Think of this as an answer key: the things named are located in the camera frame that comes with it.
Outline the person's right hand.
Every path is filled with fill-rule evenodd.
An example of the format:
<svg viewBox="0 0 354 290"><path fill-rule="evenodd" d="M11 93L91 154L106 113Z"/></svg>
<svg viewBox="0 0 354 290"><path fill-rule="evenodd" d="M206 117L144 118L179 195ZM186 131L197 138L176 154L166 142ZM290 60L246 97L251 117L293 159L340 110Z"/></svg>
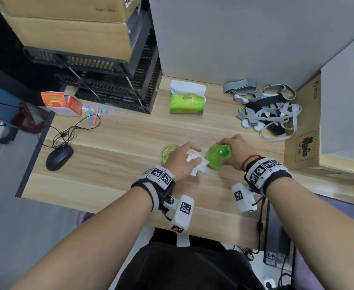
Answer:
<svg viewBox="0 0 354 290"><path fill-rule="evenodd" d="M232 167L236 170L246 171L247 165L258 157L256 150L239 134L232 138L223 138L218 145L229 145L231 147Z"/></svg>

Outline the white tissue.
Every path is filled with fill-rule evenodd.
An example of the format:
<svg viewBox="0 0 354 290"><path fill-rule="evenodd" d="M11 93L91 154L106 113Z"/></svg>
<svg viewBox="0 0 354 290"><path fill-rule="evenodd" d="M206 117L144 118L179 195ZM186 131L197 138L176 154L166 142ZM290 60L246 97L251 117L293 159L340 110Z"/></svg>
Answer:
<svg viewBox="0 0 354 290"><path fill-rule="evenodd" d="M193 149L189 149L187 151L187 157L186 157L186 162L190 162L191 160L193 159L201 159L202 161L199 163L199 165L195 166L191 173L190 173L190 176L192 177L195 177L197 176L198 172L201 172L201 173L207 173L208 172L208 164L209 164L209 161L206 160L200 152L198 151L195 151Z"/></svg>

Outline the green plastic bottle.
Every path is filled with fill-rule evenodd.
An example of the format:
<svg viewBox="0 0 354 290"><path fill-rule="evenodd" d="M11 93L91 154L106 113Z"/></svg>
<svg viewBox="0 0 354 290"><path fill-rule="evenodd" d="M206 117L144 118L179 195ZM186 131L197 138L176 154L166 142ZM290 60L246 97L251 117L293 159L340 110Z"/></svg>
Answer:
<svg viewBox="0 0 354 290"><path fill-rule="evenodd" d="M221 169L225 167L222 161L231 156L231 147L229 145L214 144L205 154L205 159L208 161L208 166L212 169Z"/></svg>

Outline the person's left forearm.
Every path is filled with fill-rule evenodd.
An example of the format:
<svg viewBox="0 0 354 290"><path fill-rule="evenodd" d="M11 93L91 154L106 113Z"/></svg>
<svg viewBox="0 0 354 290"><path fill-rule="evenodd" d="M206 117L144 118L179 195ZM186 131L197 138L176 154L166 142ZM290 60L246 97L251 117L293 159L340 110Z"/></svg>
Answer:
<svg viewBox="0 0 354 290"><path fill-rule="evenodd" d="M108 290L153 207L134 187L50 250L11 290Z"/></svg>

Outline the person's right forearm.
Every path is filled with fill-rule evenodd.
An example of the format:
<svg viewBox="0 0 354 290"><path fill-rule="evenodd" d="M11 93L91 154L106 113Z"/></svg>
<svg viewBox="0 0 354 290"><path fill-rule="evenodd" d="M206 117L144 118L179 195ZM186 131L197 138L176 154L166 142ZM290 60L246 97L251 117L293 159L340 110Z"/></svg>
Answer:
<svg viewBox="0 0 354 290"><path fill-rule="evenodd" d="M292 178L266 196L305 263L325 290L354 290L354 220Z"/></svg>

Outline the green translucent bottle cap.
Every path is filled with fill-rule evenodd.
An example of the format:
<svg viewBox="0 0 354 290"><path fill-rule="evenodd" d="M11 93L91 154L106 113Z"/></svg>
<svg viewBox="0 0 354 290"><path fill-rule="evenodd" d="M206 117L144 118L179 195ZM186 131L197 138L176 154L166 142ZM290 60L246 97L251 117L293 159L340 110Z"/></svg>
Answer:
<svg viewBox="0 0 354 290"><path fill-rule="evenodd" d="M173 153L179 147L180 146L177 144L168 144L163 148L163 150L161 152L161 156L160 156L160 163L162 166L166 163L170 154Z"/></svg>

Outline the left wristband with marker tags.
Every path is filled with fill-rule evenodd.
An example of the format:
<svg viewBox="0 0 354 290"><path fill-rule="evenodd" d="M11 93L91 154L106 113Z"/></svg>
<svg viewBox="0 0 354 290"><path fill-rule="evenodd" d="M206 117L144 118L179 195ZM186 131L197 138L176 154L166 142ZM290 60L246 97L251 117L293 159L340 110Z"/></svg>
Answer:
<svg viewBox="0 0 354 290"><path fill-rule="evenodd" d="M174 175L163 166L155 166L146 170L131 188L141 187L150 196L152 209L159 210L164 207L164 202L169 200L175 187Z"/></svg>

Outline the wristband with marker tags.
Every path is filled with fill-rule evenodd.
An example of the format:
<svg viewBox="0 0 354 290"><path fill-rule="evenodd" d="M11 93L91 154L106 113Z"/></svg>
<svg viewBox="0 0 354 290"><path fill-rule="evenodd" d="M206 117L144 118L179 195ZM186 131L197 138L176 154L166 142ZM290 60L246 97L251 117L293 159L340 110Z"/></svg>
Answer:
<svg viewBox="0 0 354 290"><path fill-rule="evenodd" d="M175 187L174 175L163 166L155 166L146 170L131 188L141 187L150 196L152 209L159 210L164 207L164 202L169 200Z"/></svg>
<svg viewBox="0 0 354 290"><path fill-rule="evenodd" d="M272 182L280 178L291 178L287 167L280 162L266 157L257 157L245 167L244 180L248 189L266 196L266 190Z"/></svg>

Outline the right wristband with marker tags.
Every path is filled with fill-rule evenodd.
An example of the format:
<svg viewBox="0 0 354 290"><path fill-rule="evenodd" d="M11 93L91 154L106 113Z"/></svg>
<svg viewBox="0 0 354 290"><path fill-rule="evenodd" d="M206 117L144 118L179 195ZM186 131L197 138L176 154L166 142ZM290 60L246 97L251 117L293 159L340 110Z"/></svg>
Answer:
<svg viewBox="0 0 354 290"><path fill-rule="evenodd" d="M280 162L266 157L257 157L245 167L244 180L248 189L266 196L266 190L272 182L280 178L291 178L287 167Z"/></svg>

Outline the green tissue pack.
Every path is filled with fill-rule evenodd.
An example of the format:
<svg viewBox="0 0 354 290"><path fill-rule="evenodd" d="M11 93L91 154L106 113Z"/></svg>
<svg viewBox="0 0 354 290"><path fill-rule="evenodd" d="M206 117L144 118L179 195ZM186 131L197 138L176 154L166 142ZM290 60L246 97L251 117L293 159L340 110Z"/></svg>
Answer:
<svg viewBox="0 0 354 290"><path fill-rule="evenodd" d="M170 82L170 113L202 115L205 109L206 86L193 82Z"/></svg>

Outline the black computer case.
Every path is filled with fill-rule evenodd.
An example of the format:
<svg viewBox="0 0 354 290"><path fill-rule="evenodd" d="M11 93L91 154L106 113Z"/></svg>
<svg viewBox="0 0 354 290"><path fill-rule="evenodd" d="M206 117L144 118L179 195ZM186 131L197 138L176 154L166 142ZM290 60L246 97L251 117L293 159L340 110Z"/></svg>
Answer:
<svg viewBox="0 0 354 290"><path fill-rule="evenodd" d="M267 205L264 233L263 262L271 267L292 270L294 245L270 202Z"/></svg>

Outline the stack of black plastic crates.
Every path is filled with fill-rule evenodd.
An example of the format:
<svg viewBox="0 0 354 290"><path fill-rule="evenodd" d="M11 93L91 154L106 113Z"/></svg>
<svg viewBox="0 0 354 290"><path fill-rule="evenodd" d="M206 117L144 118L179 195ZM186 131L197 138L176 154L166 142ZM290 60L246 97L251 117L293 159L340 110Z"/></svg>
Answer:
<svg viewBox="0 0 354 290"><path fill-rule="evenodd" d="M140 31L129 61L24 46L33 63L57 67L61 91L80 100L150 114L162 77L150 13L134 12Z"/></svg>

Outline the pile of colourful small pieces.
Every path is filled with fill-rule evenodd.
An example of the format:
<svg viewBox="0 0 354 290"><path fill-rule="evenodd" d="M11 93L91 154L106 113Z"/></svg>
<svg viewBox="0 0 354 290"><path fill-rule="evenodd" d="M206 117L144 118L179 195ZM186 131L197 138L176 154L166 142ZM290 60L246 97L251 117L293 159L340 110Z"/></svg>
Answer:
<svg viewBox="0 0 354 290"><path fill-rule="evenodd" d="M117 110L108 109L106 107L93 107L90 105L83 105L82 106L82 113L83 113L83 115L85 115L86 120L94 125L103 116L109 116L109 115L118 116L119 115L119 112Z"/></svg>

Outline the black computer mouse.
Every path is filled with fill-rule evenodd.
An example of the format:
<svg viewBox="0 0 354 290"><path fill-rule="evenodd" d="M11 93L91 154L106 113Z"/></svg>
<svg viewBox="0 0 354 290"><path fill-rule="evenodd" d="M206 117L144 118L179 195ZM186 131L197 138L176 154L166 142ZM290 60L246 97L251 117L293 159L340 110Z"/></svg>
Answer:
<svg viewBox="0 0 354 290"><path fill-rule="evenodd" d="M57 171L73 156L74 150L70 145L55 148L47 157L45 166L49 171Z"/></svg>

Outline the orange and white small box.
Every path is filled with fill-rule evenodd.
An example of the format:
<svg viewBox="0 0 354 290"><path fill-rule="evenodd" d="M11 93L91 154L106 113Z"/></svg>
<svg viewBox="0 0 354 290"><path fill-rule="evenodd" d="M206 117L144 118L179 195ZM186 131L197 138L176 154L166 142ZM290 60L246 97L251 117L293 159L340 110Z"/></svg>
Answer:
<svg viewBox="0 0 354 290"><path fill-rule="evenodd" d="M60 116L81 116L83 105L75 97L64 92L41 92L41 98L48 111Z"/></svg>

